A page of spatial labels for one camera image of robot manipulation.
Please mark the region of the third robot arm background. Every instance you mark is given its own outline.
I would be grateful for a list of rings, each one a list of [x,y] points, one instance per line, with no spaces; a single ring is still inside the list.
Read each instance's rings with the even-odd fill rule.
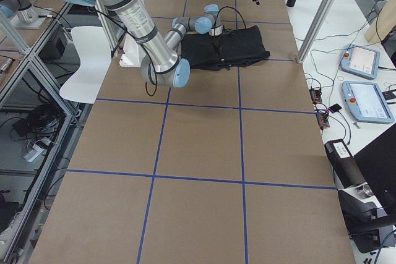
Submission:
[[[30,0],[1,0],[1,12],[16,29],[38,30],[46,18],[41,9],[33,6]]]

